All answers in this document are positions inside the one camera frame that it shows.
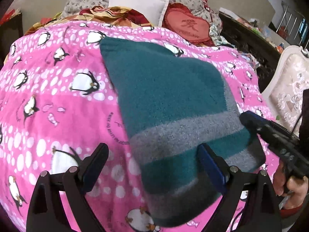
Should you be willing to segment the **person right hand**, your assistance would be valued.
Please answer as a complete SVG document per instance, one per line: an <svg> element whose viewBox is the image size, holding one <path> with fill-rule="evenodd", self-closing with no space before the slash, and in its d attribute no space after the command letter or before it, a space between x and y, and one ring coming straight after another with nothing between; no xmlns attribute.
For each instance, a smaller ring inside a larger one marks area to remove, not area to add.
<svg viewBox="0 0 309 232"><path fill-rule="evenodd" d="M291 176L287 180L284 167L284 162L280 160L273 176L273 188L278 196L284 196L291 192L289 199L283 205L283 208L290 210L298 208L303 204L308 192L308 178L299 179Z"/></svg>

